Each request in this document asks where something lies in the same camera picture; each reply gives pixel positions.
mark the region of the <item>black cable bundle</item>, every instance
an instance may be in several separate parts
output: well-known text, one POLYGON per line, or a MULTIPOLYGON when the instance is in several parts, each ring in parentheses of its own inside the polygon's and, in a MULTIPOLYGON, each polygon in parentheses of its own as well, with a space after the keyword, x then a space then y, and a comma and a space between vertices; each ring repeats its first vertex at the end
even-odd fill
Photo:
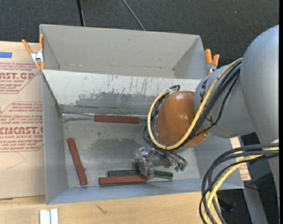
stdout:
MULTIPOLYGON (((207 223, 206 220, 203 217, 201 208, 202 205, 205 208, 205 211, 208 215, 208 217, 210 218, 211 222, 213 224, 217 224, 215 219, 213 218, 209 207, 207 205, 207 199, 206 199, 206 194, 212 190, 213 186, 216 184, 216 182, 221 178, 221 176, 231 167, 241 164, 241 163, 245 163, 245 162, 252 162, 252 161, 259 161, 262 159, 269 159, 269 158, 274 158, 277 157, 279 155, 279 143, 271 143, 271 144, 256 144, 256 145, 250 145, 250 146, 244 146, 244 147, 239 147, 239 148, 235 148, 235 149, 231 149, 229 151, 226 151, 225 153, 221 154, 210 166, 210 168, 207 170, 203 181, 202 181, 202 186, 201 186, 201 193, 202 193, 202 199, 200 201, 200 207, 199 207, 199 213, 200 213, 200 217, 202 219, 202 221, 204 223, 207 223), (259 157, 250 159, 250 160, 244 160, 244 161, 239 161, 239 162, 235 162, 233 164, 230 164, 228 166, 226 166, 223 170, 221 170, 217 176, 215 178, 212 178, 213 175, 213 171, 215 170, 215 168, 217 166, 219 166, 220 164, 231 160, 231 159, 235 159, 237 157, 249 157, 249 156, 253 156, 253 155, 260 155, 259 157)), ((219 217, 219 219, 221 220, 222 223, 226 223, 225 220, 223 219, 223 216, 221 214, 221 211, 218 208, 217 202, 215 200, 215 197, 212 200, 215 211, 219 217)))

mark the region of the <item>black cable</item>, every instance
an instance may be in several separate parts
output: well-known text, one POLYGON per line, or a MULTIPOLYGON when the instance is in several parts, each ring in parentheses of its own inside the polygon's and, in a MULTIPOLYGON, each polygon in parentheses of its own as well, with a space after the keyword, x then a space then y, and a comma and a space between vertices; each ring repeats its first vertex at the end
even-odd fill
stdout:
POLYGON ((225 103, 226 103, 226 100, 227 100, 227 98, 229 97, 229 95, 230 95, 230 93, 231 93, 231 91, 232 91, 232 89, 233 89, 233 87, 234 87, 234 85, 235 85, 237 79, 239 78, 239 75, 240 75, 240 73, 238 72, 236 79, 233 81, 233 83, 232 83, 232 85, 230 86, 230 88, 229 88, 229 90, 228 90, 228 92, 227 92, 225 98, 223 99, 223 102, 222 102, 222 104, 221 104, 221 108, 220 108, 220 111, 219 111, 219 114, 218 114, 218 117, 217 117, 216 121, 215 121, 210 127, 206 128, 206 129, 204 129, 204 130, 202 130, 202 131, 200 131, 200 132, 198 132, 198 133, 196 133, 196 134, 194 134, 194 135, 191 135, 191 134, 190 134, 190 136, 189 136, 189 137, 186 139, 186 141, 185 141, 186 143, 187 143, 189 140, 193 139, 194 137, 196 137, 196 136, 198 136, 198 135, 200 135, 200 134, 202 134, 202 133, 208 131, 209 129, 211 129, 212 127, 214 127, 214 126, 218 123, 218 121, 220 120, 221 115, 222 115, 222 113, 223 113, 223 109, 224 109, 224 105, 225 105, 225 103))
MULTIPOLYGON (((249 161, 242 161, 242 162, 249 162, 249 163, 251 163, 251 162, 260 161, 260 160, 263 160, 263 159, 274 158, 274 157, 276 157, 276 156, 278 156, 278 155, 279 155, 279 152, 276 153, 276 154, 272 154, 272 155, 270 155, 270 156, 264 155, 264 156, 258 157, 256 160, 249 160, 249 161)), ((219 177, 223 174, 223 172, 224 172, 225 170, 222 170, 222 171, 214 178, 214 180, 218 180, 219 177)), ((215 181, 212 181, 212 174, 210 174, 209 177, 208 177, 208 185, 209 185, 209 187, 210 187, 210 186, 213 186, 214 184, 215 184, 215 181)), ((218 215, 219 218, 221 219, 221 211, 220 211, 219 208, 218 208, 218 204, 217 204, 217 202, 216 202, 216 199, 213 198, 213 199, 212 199, 212 202, 213 202, 213 205, 214 205, 214 208, 215 208, 215 211, 216 211, 217 215, 218 215)))
MULTIPOLYGON (((233 149, 233 150, 229 150, 227 152, 225 152, 224 154, 220 155, 214 162, 213 164, 211 165, 211 167, 208 169, 208 171, 206 172, 204 178, 203 178, 203 182, 202 182, 202 194, 203 194, 203 203, 205 203, 205 197, 204 197, 204 193, 205 193, 205 185, 206 185, 206 182, 207 182, 207 178, 211 177, 212 173, 213 173, 213 170, 218 166, 220 165, 221 163, 229 160, 229 159, 232 159, 232 158, 235 158, 237 156, 240 156, 240 154, 232 154, 228 157, 225 157, 226 154, 231 154, 233 152, 239 152, 241 150, 250 150, 250 149, 257 149, 257 148, 260 148, 260 147, 263 147, 263 148, 268 148, 268 147, 278 147, 279 144, 269 144, 269 145, 251 145, 251 146, 246 146, 246 147, 240 147, 240 148, 236 148, 236 149, 233 149)), ((273 151, 258 151, 258 152, 254 152, 253 154, 268 154, 269 152, 273 152, 273 151)), ((249 155, 252 155, 252 153, 243 153, 242 156, 249 156, 249 155)))
POLYGON ((80 0, 76 0, 76 1, 77 1, 78 11, 79 11, 80 24, 81 24, 82 27, 85 27, 85 23, 84 23, 84 19, 83 19, 83 12, 82 12, 82 8, 81 8, 81 2, 80 2, 80 0))
MULTIPOLYGON (((226 99, 228 98, 232 88, 234 87, 239 74, 240 74, 240 69, 241 67, 239 66, 241 64, 241 62, 237 63, 235 66, 233 66, 231 69, 229 69, 227 71, 227 75, 221 79, 220 81, 220 85, 215 89, 215 92, 213 94, 213 96, 211 97, 210 101, 208 102, 205 110, 200 114, 200 117, 195 125, 195 127, 193 128, 193 130, 190 133, 190 137, 195 137, 196 132, 199 130, 199 128, 202 126, 203 122, 206 120, 208 114, 210 113, 210 111, 212 110, 215 102, 217 101, 217 99, 219 98, 219 96, 221 95, 221 93, 224 91, 224 89, 227 87, 227 85, 231 82, 231 80, 237 76, 237 78, 234 80, 234 82, 232 83, 232 85, 230 86, 230 89, 226 95, 226 99)), ((222 114, 223 109, 221 110, 220 116, 218 116, 217 122, 219 121, 221 114, 222 114)))
MULTIPOLYGON (((220 115, 218 116, 218 119, 217 121, 219 121, 220 117, 221 117, 221 114, 222 114, 222 111, 223 111, 223 108, 224 108, 224 104, 229 96, 229 94, 231 93, 231 90, 232 88, 234 87, 238 77, 239 77, 239 74, 240 74, 240 64, 241 62, 238 62, 236 63, 232 68, 230 68, 226 74, 224 75, 224 77, 221 79, 220 81, 220 84, 217 86, 215 92, 214 92, 214 95, 212 96, 212 98, 210 99, 208 105, 206 106, 204 112, 200 115, 198 121, 197 121, 197 124, 195 125, 195 127, 193 128, 193 130, 191 131, 190 135, 189 135, 189 138, 187 138, 180 146, 178 146, 177 148, 175 149, 178 149, 180 147, 182 147, 183 145, 185 145, 191 138, 194 138, 195 136, 199 135, 199 134, 196 134, 196 132, 198 131, 198 129, 201 127, 202 123, 204 122, 204 120, 206 119, 206 117, 208 116, 209 112, 211 111, 211 109, 213 108, 216 100, 219 98, 220 94, 223 92, 223 90, 227 87, 227 85, 231 82, 231 80, 235 77, 236 79, 233 81, 232 85, 230 86, 230 89, 228 91, 228 93, 226 94, 225 98, 224 98, 224 102, 222 103, 222 106, 221 106, 221 111, 220 111, 220 115)), ((152 133, 153 135, 155 134, 155 120, 154 120, 155 116, 152 116, 151 117, 151 121, 152 121, 152 133)))
MULTIPOLYGON (((241 164, 241 163, 245 163, 245 162, 252 162, 252 161, 256 161, 256 160, 261 160, 261 159, 268 159, 268 158, 272 158, 272 157, 275 157, 279 155, 279 153, 277 154, 272 154, 271 156, 260 156, 260 157, 256 157, 252 160, 246 160, 246 161, 239 161, 239 162, 235 162, 233 164, 230 164, 229 166, 225 167, 214 179, 213 181, 211 181, 210 185, 208 186, 207 189, 205 189, 205 186, 206 186, 206 182, 207 182, 207 174, 205 175, 204 179, 203 179, 203 182, 202 182, 202 187, 201 187, 201 192, 202 192, 202 199, 200 201, 200 217, 202 218, 202 220, 205 222, 204 218, 203 218, 203 215, 202 215, 202 212, 201 212, 201 205, 204 204, 204 207, 205 207, 205 210, 206 210, 206 213, 208 214, 210 220, 212 221, 212 223, 216 224, 216 222, 214 221, 214 218, 212 216, 212 214, 210 213, 209 211, 209 208, 207 206, 207 200, 205 198, 205 195, 211 191, 211 189, 213 188, 213 185, 218 181, 218 179, 221 177, 221 175, 227 170, 229 169, 230 167, 234 166, 234 165, 237 165, 237 164, 241 164)), ((213 204, 215 206, 215 210, 217 212, 217 214, 219 215, 219 218, 220 220, 222 221, 222 223, 225 223, 223 217, 221 217, 221 212, 220 210, 218 209, 217 207, 217 203, 215 202, 215 200, 213 199, 213 204)))

